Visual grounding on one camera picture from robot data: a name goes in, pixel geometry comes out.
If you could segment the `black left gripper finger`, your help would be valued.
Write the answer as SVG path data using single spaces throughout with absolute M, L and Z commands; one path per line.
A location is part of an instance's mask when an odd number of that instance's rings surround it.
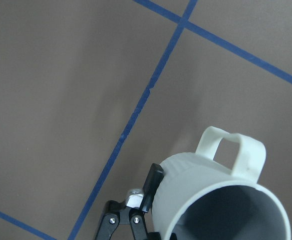
M 129 190 L 126 199 L 122 202 L 107 201 L 94 239 L 109 240 L 119 225 L 129 225 L 135 240 L 160 240 L 160 233 L 147 230 L 145 214 L 151 210 L 156 191 L 163 178 L 163 168 L 153 163 L 142 188 Z

